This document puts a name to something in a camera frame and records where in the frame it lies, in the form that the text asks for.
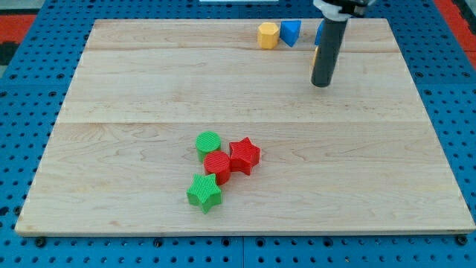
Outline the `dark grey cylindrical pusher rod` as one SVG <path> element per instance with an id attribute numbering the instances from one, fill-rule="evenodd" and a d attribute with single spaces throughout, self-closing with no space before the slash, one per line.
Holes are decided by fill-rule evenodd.
<path id="1" fill-rule="evenodd" d="M 325 18 L 321 24 L 321 38 L 319 39 L 311 82 L 314 86 L 323 88 L 327 87 L 332 81 L 347 27 L 347 20 L 339 22 Z"/>

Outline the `white and black rod mount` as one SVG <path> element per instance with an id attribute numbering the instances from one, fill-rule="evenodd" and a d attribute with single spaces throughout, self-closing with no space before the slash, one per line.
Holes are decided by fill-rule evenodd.
<path id="1" fill-rule="evenodd" d="M 312 3 L 326 19 L 349 19 L 364 17 L 376 0 L 314 0 Z"/>

